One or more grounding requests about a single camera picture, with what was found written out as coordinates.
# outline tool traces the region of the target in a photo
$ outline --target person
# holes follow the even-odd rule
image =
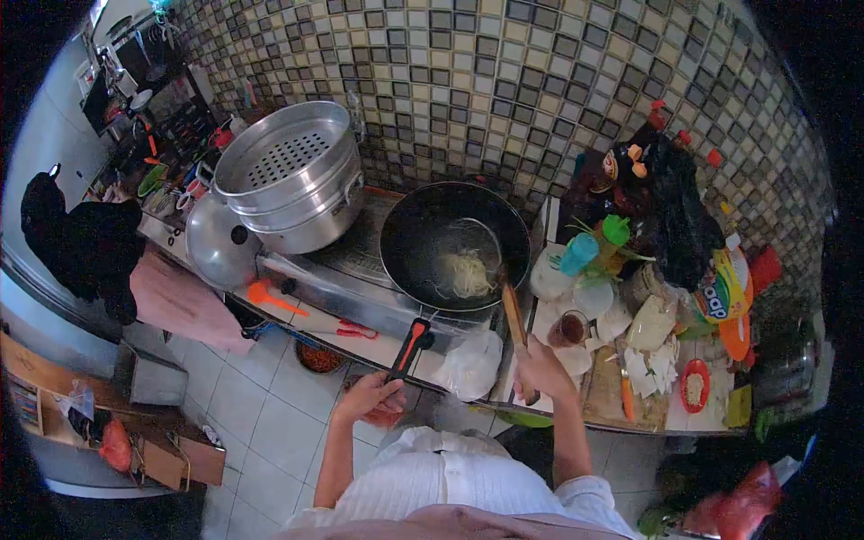
[[[353,478],[353,425],[376,407],[401,410],[402,380],[366,375],[337,403],[313,508],[274,540],[318,538],[641,538],[594,476],[578,389],[551,347],[518,346],[518,378],[555,408],[552,492],[493,439],[408,428]],[[515,390],[521,398],[522,385]]]
[[[136,320],[245,355],[254,340],[195,274],[159,254],[137,232],[143,213],[119,186],[110,202],[81,202],[69,213],[57,186],[60,166],[39,173],[21,203],[21,229],[33,253],[60,285],[84,300],[105,301],[122,325]]]

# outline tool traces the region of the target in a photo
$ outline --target gas stove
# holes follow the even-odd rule
[[[435,311],[407,296],[381,262],[381,229],[398,200],[398,195],[369,190],[365,208],[342,238],[305,255],[264,253],[258,263],[294,279],[291,295],[303,302],[402,339],[416,317],[428,319]],[[432,320],[431,348],[445,353],[453,339],[481,328],[504,339],[506,326],[500,304],[468,313],[441,311]]]

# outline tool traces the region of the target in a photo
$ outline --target hand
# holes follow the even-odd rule
[[[553,399],[579,394],[552,347],[540,343],[534,334],[528,336],[527,348],[517,344],[515,352],[518,363],[513,390],[519,399],[524,401],[523,381]]]
[[[384,384],[386,379],[387,372],[375,372],[361,378],[351,387],[342,401],[336,404],[331,415],[332,419],[354,424],[373,409],[402,412],[402,406],[405,404],[402,387],[405,382],[397,378]]]

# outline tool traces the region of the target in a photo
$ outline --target knife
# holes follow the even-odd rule
[[[624,347],[621,338],[615,340],[615,349],[618,352],[618,366],[621,368],[621,402],[624,408],[624,416],[628,422],[636,422],[633,414],[633,387],[630,384],[630,375],[627,373],[627,363],[624,360]]]

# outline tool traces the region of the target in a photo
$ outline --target mosaic tile wall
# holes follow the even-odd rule
[[[438,174],[486,172],[526,220],[560,196],[574,159],[606,151],[662,98],[689,130],[697,182],[743,247],[771,243],[785,275],[756,314],[816,300],[826,154],[774,53],[715,0],[215,0],[181,3],[192,61],[217,108],[240,111],[243,79],[274,106],[364,108],[366,179],[407,191]],[[702,156],[717,148],[720,170]]]

